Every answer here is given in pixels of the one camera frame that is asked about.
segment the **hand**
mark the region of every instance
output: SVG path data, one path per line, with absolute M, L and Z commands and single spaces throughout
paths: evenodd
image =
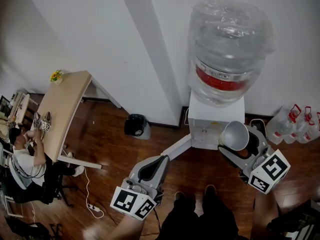
M 42 135 L 42 132 L 41 132 L 40 129 L 37 128 L 37 129 L 34 130 L 34 137 L 35 137 L 36 140 L 40 140 L 41 141 L 41 135 Z

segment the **plastic wrap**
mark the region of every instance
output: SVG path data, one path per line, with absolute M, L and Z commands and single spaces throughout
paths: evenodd
M 272 24 L 263 11 L 248 3 L 219 0 L 194 6 L 188 45 L 189 85 L 214 106 L 240 99 L 275 50 Z

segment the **black pants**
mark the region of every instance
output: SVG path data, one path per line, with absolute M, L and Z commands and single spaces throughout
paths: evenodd
M 47 163 L 47 167 L 44 173 L 44 187 L 45 195 L 53 196 L 59 183 L 59 176 L 66 175 L 71 176 L 75 174 L 75 169 L 67 167 L 63 162 L 58 161 L 50 165 Z
M 238 236 L 232 211 L 217 195 L 204 198 L 204 214 L 200 217 L 194 212 L 195 207 L 194 200 L 182 198 L 174 201 L 173 210 L 163 222 L 157 240 L 234 240 Z

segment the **person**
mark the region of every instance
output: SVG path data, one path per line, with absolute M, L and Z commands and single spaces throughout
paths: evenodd
M 20 178 L 25 180 L 24 183 L 27 182 L 27 185 L 28 182 L 29 184 L 34 182 L 42 187 L 45 183 L 51 186 L 52 191 L 55 191 L 60 175 L 76 177 L 82 174 L 85 169 L 83 166 L 78 166 L 75 169 L 69 168 L 61 161 L 52 164 L 51 159 L 45 155 L 40 129 L 24 134 L 21 129 L 11 128 L 8 135 L 11 144 L 13 144 L 15 170 Z M 35 138 L 37 145 L 34 147 L 34 155 L 31 155 L 28 148 L 30 140 L 33 138 Z
M 202 202 L 203 215 L 194 212 L 195 201 L 178 191 L 174 207 L 164 220 L 156 240 L 213 239 L 248 240 L 238 234 L 234 214 L 217 195 L 214 185 L 205 188 Z M 272 219 L 279 216 L 277 203 L 272 192 L 267 195 L 258 192 L 255 198 L 252 240 L 280 240 L 267 230 Z M 109 240 L 138 240 L 145 221 L 125 215 L 110 234 Z

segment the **water bottle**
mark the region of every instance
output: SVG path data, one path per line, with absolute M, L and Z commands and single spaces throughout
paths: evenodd
M 226 107 L 239 100 L 274 52 L 267 15 L 254 5 L 204 0 L 190 18 L 188 84 L 203 102 Z
M 284 137 L 283 140 L 285 141 L 285 143 L 291 144 L 295 142 L 299 134 L 305 133 L 308 128 L 309 121 L 311 119 L 312 119 L 311 107 L 306 106 L 304 108 L 304 115 L 300 114 L 300 116 L 297 117 L 296 123 L 294 124 L 294 127 L 293 127 L 293 132 L 288 136 Z
M 296 119 L 300 113 L 301 109 L 297 104 L 291 109 L 289 106 L 283 106 L 265 127 L 269 141 L 278 145 L 284 137 L 291 134 L 295 130 Z
M 320 112 L 317 112 L 314 116 L 314 119 L 309 121 L 308 127 L 305 132 L 301 132 L 296 140 L 301 143 L 305 144 L 310 141 L 315 140 L 316 138 L 320 137 Z

